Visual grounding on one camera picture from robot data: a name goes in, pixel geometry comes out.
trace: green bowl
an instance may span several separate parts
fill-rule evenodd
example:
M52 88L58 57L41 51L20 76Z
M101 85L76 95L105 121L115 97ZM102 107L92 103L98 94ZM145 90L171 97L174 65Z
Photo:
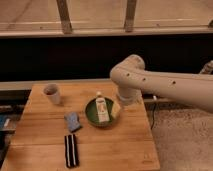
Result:
M96 99L91 100L86 106L85 113L86 113L87 119L94 126L106 127L111 125L113 121L116 119L116 118L113 118L111 115L113 101L111 99L105 98L110 120L108 122L100 123L98 119L98 112L97 112L95 100Z

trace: wooden table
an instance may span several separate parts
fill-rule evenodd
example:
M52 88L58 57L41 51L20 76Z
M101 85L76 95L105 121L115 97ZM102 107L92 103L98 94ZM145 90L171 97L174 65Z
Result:
M62 105L52 105L43 95L44 84L33 86L2 166L2 171L63 171L64 135L69 134L64 115L77 112L83 128L75 134L80 166L76 171L159 170L160 165L144 104L125 107L113 126L89 124L84 109L96 91L115 99L112 82L58 84Z

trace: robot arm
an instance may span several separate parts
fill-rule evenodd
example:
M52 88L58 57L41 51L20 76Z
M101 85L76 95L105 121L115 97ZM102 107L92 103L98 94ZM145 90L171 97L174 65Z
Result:
M130 55L110 72L118 97L131 104L140 92L166 97L213 113L213 76L146 71L142 58Z

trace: cup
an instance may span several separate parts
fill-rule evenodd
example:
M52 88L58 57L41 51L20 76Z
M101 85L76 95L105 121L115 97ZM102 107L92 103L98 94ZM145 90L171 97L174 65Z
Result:
M56 84L47 84L44 87L43 92L52 104L54 105L60 104L61 97L60 97L59 88Z

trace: white bottle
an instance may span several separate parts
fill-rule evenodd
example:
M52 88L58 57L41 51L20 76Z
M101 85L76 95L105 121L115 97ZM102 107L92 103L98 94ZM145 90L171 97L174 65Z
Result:
M99 122L108 122L109 121L109 113L107 110L107 104L105 98L102 96L101 92L97 92L96 98L96 107L98 111L98 119Z

